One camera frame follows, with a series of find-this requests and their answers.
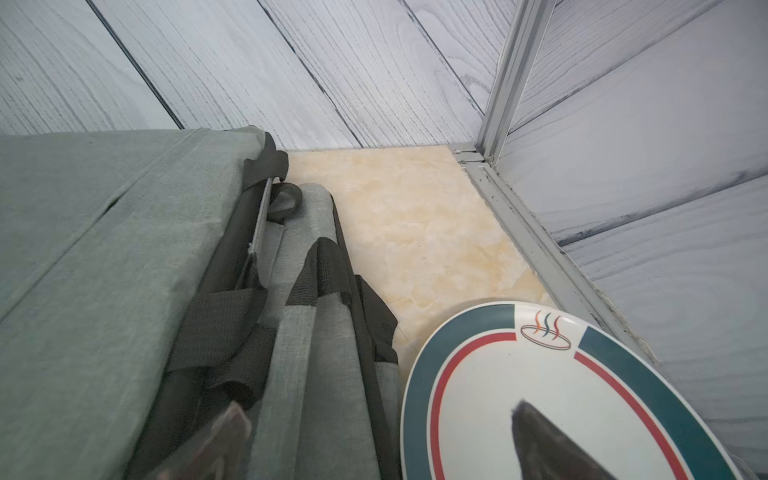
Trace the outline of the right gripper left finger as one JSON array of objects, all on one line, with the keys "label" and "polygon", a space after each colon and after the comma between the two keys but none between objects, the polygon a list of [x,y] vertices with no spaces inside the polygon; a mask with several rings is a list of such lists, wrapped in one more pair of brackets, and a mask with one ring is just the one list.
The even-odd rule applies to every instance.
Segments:
[{"label": "right gripper left finger", "polygon": [[246,413],[231,402],[157,467],[157,478],[240,479],[251,434]]}]

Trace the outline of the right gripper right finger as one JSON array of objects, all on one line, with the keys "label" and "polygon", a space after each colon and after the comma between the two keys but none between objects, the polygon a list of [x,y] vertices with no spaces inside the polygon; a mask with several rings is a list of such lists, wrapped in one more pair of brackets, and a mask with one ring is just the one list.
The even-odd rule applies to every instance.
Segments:
[{"label": "right gripper right finger", "polygon": [[615,479],[532,404],[520,401],[511,422],[523,479]]}]

